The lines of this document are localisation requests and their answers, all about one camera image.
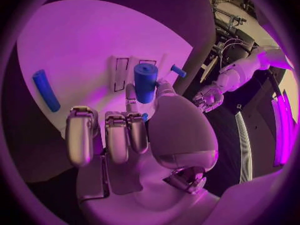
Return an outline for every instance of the blue object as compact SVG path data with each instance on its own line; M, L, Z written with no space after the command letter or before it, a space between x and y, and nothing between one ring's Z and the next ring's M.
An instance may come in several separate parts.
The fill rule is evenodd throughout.
M142 118L142 120L144 121L144 123L148 120L148 113L143 113L142 115L141 115L141 118Z
M52 91L52 88L46 77L45 70L42 69L37 71L35 74L33 74L32 78L49 109L52 112L57 112L61 108L61 105Z
M134 67L134 85L136 99L147 104L153 100L158 68L150 63L141 63Z
M175 64L171 67L171 71L177 73L180 77L184 78L187 73L180 69L179 67L175 66Z

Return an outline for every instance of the blue cylinder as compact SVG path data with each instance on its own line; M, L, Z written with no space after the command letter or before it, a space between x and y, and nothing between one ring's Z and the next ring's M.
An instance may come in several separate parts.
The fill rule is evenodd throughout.
M45 70L42 69L37 71L33 74L32 78L49 109L52 112L57 112L61 108L61 105L48 82Z
M175 66L175 64L171 67L171 71L177 73L180 77L184 78L187 73L180 69L179 67Z
M158 68L150 63L141 63L134 67L134 85L136 99L147 104L153 100Z

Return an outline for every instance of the robotic arm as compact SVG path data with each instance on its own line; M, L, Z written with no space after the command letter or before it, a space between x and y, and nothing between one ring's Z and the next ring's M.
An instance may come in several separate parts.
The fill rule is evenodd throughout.
M247 83L256 70L267 70L270 66L289 68L281 49L254 49L250 56L241 58L219 71L211 85L203 87L193 98L193 103L202 112L209 112L223 103L224 93L232 92Z

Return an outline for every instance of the blue foam cylinder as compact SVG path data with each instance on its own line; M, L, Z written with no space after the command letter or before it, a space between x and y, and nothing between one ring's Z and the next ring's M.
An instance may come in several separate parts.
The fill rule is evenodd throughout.
M134 67L135 93L140 103L147 104L153 100L158 72L158 68L150 63L141 63Z
M32 78L49 109L52 112L57 112L61 108L61 105L48 82L45 70L37 71L33 74Z
M175 66L175 64L171 67L171 71L177 73L180 77L184 78L187 73L180 69L179 67Z

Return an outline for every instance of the white robotic arm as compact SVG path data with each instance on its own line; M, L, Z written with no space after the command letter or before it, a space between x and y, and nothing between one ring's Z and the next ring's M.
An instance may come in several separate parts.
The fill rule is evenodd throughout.
M223 103L224 93L235 91L247 83L256 70L267 70L270 66L282 68L287 63L281 49L266 51L261 47L255 48L247 58L222 68L217 80L203 87L193 98L193 103L207 113Z

